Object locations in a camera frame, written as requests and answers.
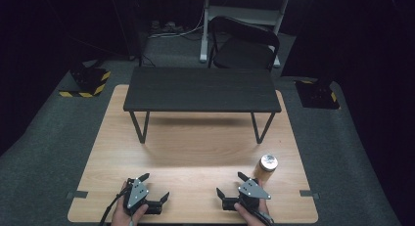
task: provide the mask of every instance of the can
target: can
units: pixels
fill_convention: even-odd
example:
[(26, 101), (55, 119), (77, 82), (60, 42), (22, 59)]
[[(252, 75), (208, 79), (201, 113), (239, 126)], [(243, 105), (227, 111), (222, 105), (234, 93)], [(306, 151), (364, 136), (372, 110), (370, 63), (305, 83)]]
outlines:
[(260, 158), (254, 170), (254, 177), (265, 182), (271, 177), (277, 168), (278, 160), (271, 154), (267, 154)]

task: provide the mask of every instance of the human hand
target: human hand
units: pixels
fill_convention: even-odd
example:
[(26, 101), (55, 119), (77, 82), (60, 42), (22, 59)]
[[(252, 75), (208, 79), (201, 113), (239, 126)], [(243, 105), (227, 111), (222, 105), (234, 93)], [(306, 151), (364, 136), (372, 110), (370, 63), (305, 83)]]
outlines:
[[(127, 183), (124, 181), (124, 184), (122, 185), (122, 189), (126, 187)], [(124, 211), (124, 196), (121, 196), (118, 201), (116, 202), (116, 208), (114, 210), (113, 214), (113, 220), (111, 225), (112, 226), (133, 226), (138, 224), (138, 220), (146, 213), (149, 206), (147, 204), (141, 205), (132, 216), (129, 216)]]
[[(258, 185), (262, 187), (262, 181), (258, 180)], [(258, 218), (251, 215), (243, 206), (241, 206), (239, 203), (235, 203), (234, 207), (236, 211), (247, 221), (248, 226), (265, 226)], [(266, 206), (266, 200), (265, 199), (259, 199), (259, 206), (258, 210), (261, 212), (264, 212), (269, 215), (268, 206)]]

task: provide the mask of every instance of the black chair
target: black chair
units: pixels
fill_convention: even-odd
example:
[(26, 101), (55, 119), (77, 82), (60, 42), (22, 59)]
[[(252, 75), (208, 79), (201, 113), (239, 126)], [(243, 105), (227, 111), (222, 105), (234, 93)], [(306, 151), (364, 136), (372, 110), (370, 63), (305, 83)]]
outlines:
[[(208, 67), (213, 62), (218, 68), (266, 68), (272, 70), (280, 41), (270, 29), (244, 23), (229, 17), (218, 16), (208, 23), (213, 46)], [(219, 48), (218, 33), (230, 34), (230, 38)]]

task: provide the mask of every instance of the black table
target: black table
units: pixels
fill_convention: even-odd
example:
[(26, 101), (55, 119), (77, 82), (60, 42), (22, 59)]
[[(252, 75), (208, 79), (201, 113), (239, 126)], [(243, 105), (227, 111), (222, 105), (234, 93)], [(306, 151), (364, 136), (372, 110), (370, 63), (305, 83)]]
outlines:
[[(241, 68), (136, 68), (123, 109), (142, 144), (150, 112), (251, 113), (260, 144), (281, 111), (269, 71)], [(134, 112), (146, 112), (143, 132)], [(254, 113), (271, 113), (260, 136)]]

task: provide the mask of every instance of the cable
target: cable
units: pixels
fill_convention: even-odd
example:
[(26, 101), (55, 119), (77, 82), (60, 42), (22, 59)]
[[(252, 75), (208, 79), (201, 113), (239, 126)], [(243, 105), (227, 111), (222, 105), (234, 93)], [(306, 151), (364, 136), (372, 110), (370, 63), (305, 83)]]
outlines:
[(202, 8), (202, 14), (201, 14), (201, 17), (199, 18), (198, 24), (196, 24), (196, 27), (193, 28), (190, 31), (187, 31), (187, 32), (184, 32), (184, 33), (160, 33), (160, 34), (153, 34), (153, 35), (150, 35), (148, 38), (157, 38), (157, 37), (180, 37), (180, 36), (189, 34), (191, 32), (194, 32), (194, 31), (196, 31), (196, 30), (198, 30), (198, 29), (200, 29), (200, 28), (203, 27), (203, 25), (199, 26), (199, 24), (201, 24), (202, 19), (204, 18), (204, 13), (205, 13), (205, 6)]
[(121, 198), (123, 195), (125, 195), (125, 193), (127, 191), (129, 191), (131, 189), (131, 187), (125, 187), (123, 190), (121, 190), (121, 192), (119, 192), (119, 194), (117, 194), (115, 196), (115, 199), (113, 200), (113, 202), (107, 207), (107, 209), (104, 212), (103, 217), (101, 218), (100, 223), (98, 224), (99, 226), (103, 226), (105, 223), (105, 219), (107, 218), (108, 214), (110, 213), (111, 208), (113, 207), (113, 204), (119, 199)]
[(263, 224), (266, 226), (272, 226), (274, 220), (272, 218), (268, 219), (263, 214), (260, 213), (258, 210), (249, 210), (252, 215), (254, 215), (257, 219), (259, 219)]
[(198, 37), (198, 38), (190, 38), (190, 37), (187, 37), (185, 35), (181, 35), (180, 37), (182, 37), (182, 38), (184, 38), (186, 40), (189, 40), (189, 41), (200, 41), (200, 40), (202, 40), (202, 36), (201, 37)]
[(131, 221), (129, 223), (129, 226), (134, 226), (134, 221), (132, 220), (132, 214), (131, 214)]
[(124, 28), (122, 27), (121, 19), (119, 18), (119, 13), (118, 13), (118, 9), (116, 8), (115, 0), (112, 0), (112, 1), (113, 1), (113, 5), (115, 7), (114, 10), (115, 10), (116, 18), (118, 19), (118, 24), (119, 24), (119, 26), (121, 26), (122, 36), (124, 37), (124, 41), (127, 42), (127, 37), (125, 35)]
[(78, 38), (75, 38), (75, 37), (73, 37), (72, 35), (70, 35), (70, 34), (66, 31), (66, 28), (65, 28), (64, 23), (62, 22), (61, 18), (59, 17), (58, 13), (56, 12), (56, 10), (55, 10), (55, 8), (53, 7), (53, 5), (52, 5), (52, 3), (50, 2), (50, 0), (45, 0), (45, 1), (46, 1), (46, 3), (48, 4), (49, 8), (52, 10), (52, 13), (55, 15), (55, 17), (56, 17), (57, 21), (58, 21), (58, 22), (59, 22), (59, 24), (61, 25), (61, 28), (63, 29), (63, 32), (65, 33), (65, 36), (66, 36), (67, 38), (70, 38), (70, 39), (72, 39), (72, 40), (74, 40), (74, 41), (76, 41), (76, 42), (79, 42), (79, 43), (81, 43), (81, 44), (84, 44), (84, 45), (86, 45), (86, 46), (89, 46), (89, 47), (92, 47), (92, 48), (98, 49), (98, 50), (100, 50), (100, 51), (103, 51), (103, 52), (106, 52), (106, 53), (110, 53), (110, 54), (113, 54), (113, 55), (116, 55), (116, 56), (119, 56), (119, 57), (125, 57), (125, 56), (126, 56), (126, 55), (122, 55), (122, 54), (119, 54), (119, 53), (115, 53), (115, 52), (113, 52), (113, 51), (110, 51), (110, 50), (107, 50), (107, 49), (104, 49), (104, 48), (100, 48), (100, 47), (98, 47), (98, 46), (92, 45), (92, 44), (90, 44), (90, 43), (87, 43), (87, 42), (85, 42), (85, 41), (82, 41), (82, 40), (80, 40), (80, 39), (78, 39)]

